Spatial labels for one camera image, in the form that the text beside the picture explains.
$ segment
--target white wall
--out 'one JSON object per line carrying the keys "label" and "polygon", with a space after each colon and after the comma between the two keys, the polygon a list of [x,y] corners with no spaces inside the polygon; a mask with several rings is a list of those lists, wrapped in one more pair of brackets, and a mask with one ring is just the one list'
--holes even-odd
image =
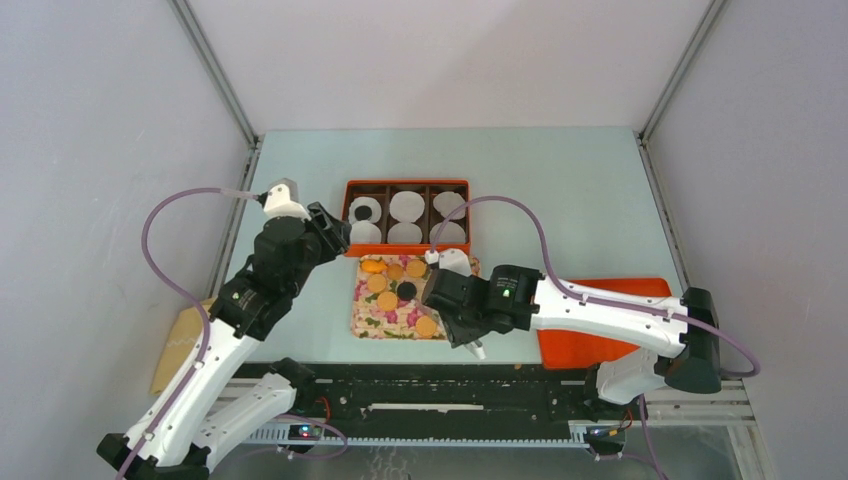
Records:
{"label": "white wall", "polygon": [[642,128],[709,0],[192,2],[254,128]]}
{"label": "white wall", "polygon": [[[2,2],[0,32],[0,478],[113,478],[95,447],[149,406],[186,306],[144,264],[144,218],[235,186],[246,146],[166,2]],[[197,294],[228,205],[154,225]]]}
{"label": "white wall", "polygon": [[731,2],[651,148],[786,480],[848,478],[846,26],[841,0]]}

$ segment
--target light blue table surface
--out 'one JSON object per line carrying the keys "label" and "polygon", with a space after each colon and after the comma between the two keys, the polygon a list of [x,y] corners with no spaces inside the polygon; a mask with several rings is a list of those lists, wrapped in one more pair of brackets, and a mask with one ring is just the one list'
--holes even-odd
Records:
{"label": "light blue table surface", "polygon": [[[675,295],[680,281],[633,133],[626,128],[286,131],[265,136],[251,190],[282,177],[298,183],[304,205],[321,202],[340,215],[352,179],[464,178],[472,196],[506,195],[541,219],[561,278],[659,276]],[[472,252],[484,277],[499,264],[543,270],[539,241],[520,210],[473,207]],[[229,276],[253,249],[266,221],[248,206]],[[473,363],[447,342],[375,340],[350,329],[357,261],[316,268],[294,308],[251,361],[289,356],[302,362]],[[538,363],[534,332],[489,334],[491,363]]]}

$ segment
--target black circle piece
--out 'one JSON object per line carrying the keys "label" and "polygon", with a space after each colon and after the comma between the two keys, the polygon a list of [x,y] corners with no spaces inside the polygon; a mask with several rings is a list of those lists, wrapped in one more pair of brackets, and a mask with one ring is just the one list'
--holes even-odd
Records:
{"label": "black circle piece", "polygon": [[404,302],[408,302],[415,298],[415,294],[418,293],[418,288],[415,287],[415,284],[410,282],[403,282],[398,285],[397,295],[398,298],[403,300]]}
{"label": "black circle piece", "polygon": [[374,212],[367,205],[360,205],[353,210],[353,218],[356,220],[368,220]]}

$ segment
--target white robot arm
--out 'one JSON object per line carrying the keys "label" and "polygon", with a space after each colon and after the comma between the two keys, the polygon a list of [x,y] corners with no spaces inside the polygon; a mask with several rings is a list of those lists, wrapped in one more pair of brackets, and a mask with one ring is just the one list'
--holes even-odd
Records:
{"label": "white robot arm", "polygon": [[[312,403],[303,390],[314,376],[284,359],[272,365],[252,392],[205,418],[236,370],[291,309],[312,269],[350,246],[350,225],[327,214],[320,204],[304,208],[297,203],[291,181],[275,183],[259,201],[270,219],[256,236],[253,255],[222,286],[210,308],[203,361],[190,355],[126,435],[106,435],[97,448],[116,470],[126,465],[125,478],[208,478],[221,459],[262,424],[299,400]],[[194,348],[203,348],[200,339]],[[191,369],[195,371],[188,377]],[[157,417],[161,419],[154,425]]]}
{"label": "white robot arm", "polygon": [[[444,251],[438,258],[431,254],[428,262],[434,271],[424,304],[439,312],[451,345],[465,346],[478,358],[485,356],[480,338],[492,331],[570,330],[642,347],[590,369],[587,400],[598,401],[599,409],[627,405],[664,385],[694,393],[721,389],[716,339],[672,318],[683,314],[714,326],[705,290],[689,289],[683,298],[652,298],[561,281],[572,293],[566,296],[538,270],[501,265],[489,280],[474,277],[460,250]],[[649,306],[664,315],[613,308],[589,298]]]}

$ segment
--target orange cutting board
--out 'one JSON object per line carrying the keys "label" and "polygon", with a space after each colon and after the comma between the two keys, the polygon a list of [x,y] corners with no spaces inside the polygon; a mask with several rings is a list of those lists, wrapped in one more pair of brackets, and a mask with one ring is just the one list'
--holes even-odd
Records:
{"label": "orange cutting board", "polygon": [[[647,297],[668,297],[671,289],[662,278],[605,278],[574,280],[592,288]],[[539,330],[539,347],[545,368],[588,368],[596,363],[609,362],[635,351],[629,343],[565,330]]]}

